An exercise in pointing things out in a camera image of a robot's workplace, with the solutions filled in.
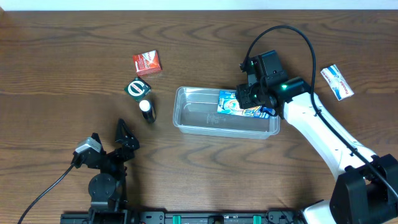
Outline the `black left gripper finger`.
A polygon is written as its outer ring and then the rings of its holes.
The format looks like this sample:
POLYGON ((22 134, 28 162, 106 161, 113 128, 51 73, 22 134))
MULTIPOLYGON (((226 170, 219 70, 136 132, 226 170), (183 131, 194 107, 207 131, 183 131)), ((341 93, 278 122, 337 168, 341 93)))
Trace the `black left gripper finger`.
POLYGON ((127 149, 133 151, 140 148, 139 141, 133 135, 132 131, 127 126, 126 122, 121 118, 119 118, 118 120, 115 142, 122 145, 122 147, 126 147, 127 149))
POLYGON ((103 145, 101 143, 99 134, 98 133, 92 133, 91 137, 100 145, 99 152, 104 152, 103 145))

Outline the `blue cooling patch box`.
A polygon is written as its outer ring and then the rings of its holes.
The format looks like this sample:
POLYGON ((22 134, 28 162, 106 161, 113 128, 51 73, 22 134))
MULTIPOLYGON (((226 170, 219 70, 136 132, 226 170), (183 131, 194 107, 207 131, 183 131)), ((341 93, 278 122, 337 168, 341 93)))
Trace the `blue cooling patch box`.
POLYGON ((275 113, 273 109, 264 106, 255 106, 249 109, 241 109, 236 99, 235 90, 220 90, 218 98, 217 112, 234 116, 244 116, 250 118, 269 119, 275 113))

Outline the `white Panadol box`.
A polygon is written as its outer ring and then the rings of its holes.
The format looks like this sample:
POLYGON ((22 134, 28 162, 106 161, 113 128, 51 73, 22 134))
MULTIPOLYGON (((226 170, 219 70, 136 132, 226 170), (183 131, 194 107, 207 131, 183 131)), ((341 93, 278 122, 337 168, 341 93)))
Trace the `white Panadol box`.
POLYGON ((342 73, 335 64, 322 69, 320 73, 329 84, 338 101, 354 95, 353 90, 347 84, 342 73))

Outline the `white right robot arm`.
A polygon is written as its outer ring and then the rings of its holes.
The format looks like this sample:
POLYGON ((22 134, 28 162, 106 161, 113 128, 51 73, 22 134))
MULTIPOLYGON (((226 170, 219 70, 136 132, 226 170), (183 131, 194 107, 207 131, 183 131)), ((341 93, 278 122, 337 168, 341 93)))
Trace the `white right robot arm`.
POLYGON ((262 77, 238 85, 236 98, 242 109, 273 109, 308 140, 334 176, 331 199, 304 208, 304 223, 385 223, 397 218, 397 159, 378 156, 357 142, 302 78, 262 77))

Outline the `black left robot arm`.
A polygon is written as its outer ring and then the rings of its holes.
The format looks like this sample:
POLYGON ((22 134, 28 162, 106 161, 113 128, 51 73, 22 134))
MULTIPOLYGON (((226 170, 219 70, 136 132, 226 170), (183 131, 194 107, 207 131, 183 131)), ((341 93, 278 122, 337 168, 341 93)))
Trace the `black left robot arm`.
POLYGON ((89 183, 91 196, 89 223, 138 223, 138 214, 127 206, 125 162, 134 158, 139 141, 123 119, 118 120, 115 142, 120 147, 107 153, 101 151, 88 163, 99 174, 89 183))

